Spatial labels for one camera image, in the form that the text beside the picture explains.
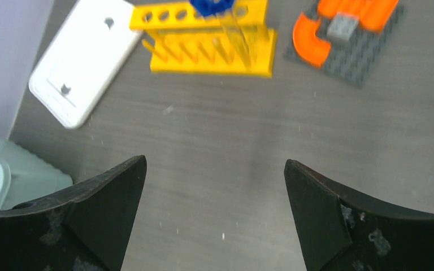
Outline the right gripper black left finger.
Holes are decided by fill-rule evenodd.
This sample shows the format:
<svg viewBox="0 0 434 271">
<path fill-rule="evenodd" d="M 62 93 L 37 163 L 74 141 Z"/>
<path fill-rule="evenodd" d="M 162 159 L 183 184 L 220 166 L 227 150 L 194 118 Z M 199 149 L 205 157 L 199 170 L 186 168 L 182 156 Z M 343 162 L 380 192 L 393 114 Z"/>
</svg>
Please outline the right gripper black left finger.
<svg viewBox="0 0 434 271">
<path fill-rule="evenodd" d="M 0 211 L 0 270 L 120 270 L 147 170 L 134 156 Z"/>
</svg>

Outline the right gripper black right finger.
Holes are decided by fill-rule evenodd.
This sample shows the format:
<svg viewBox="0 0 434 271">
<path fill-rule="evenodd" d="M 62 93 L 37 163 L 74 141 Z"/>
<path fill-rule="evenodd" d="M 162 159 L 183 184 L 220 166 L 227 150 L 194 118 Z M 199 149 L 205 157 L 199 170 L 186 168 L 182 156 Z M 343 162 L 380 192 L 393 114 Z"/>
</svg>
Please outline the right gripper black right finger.
<svg viewBox="0 0 434 271">
<path fill-rule="evenodd" d="M 307 270 L 434 270 L 434 213 L 376 199 L 296 160 L 284 178 Z"/>
</svg>

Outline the white plastic lid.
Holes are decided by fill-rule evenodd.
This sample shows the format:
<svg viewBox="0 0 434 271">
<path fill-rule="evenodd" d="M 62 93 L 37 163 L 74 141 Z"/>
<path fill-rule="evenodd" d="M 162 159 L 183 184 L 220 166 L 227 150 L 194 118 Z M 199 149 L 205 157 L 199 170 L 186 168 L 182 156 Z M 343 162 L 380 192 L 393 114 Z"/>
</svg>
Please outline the white plastic lid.
<svg viewBox="0 0 434 271">
<path fill-rule="evenodd" d="M 77 1 L 29 78 L 31 93 L 66 128 L 77 129 L 142 36 L 128 1 Z"/>
</svg>

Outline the thin glass rod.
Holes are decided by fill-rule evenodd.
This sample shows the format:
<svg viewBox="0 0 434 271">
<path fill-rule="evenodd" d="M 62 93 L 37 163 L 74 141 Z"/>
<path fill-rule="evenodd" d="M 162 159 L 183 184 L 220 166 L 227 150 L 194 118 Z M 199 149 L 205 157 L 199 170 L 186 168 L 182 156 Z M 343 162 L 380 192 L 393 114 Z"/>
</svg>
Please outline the thin glass rod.
<svg viewBox="0 0 434 271">
<path fill-rule="evenodd" d="M 251 67 L 249 46 L 233 12 L 223 12 L 219 20 L 229 43 L 234 47 L 244 66 L 249 69 Z"/>
</svg>

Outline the blue hexagonal nut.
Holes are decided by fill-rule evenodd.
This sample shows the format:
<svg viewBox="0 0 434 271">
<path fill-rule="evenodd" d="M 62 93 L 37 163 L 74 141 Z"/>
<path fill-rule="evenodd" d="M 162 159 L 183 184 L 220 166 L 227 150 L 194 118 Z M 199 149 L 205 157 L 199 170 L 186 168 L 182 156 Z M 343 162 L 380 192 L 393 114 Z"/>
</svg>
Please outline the blue hexagonal nut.
<svg viewBox="0 0 434 271">
<path fill-rule="evenodd" d="M 203 17 L 224 14 L 231 10 L 235 0 L 189 0 L 189 3 Z"/>
</svg>

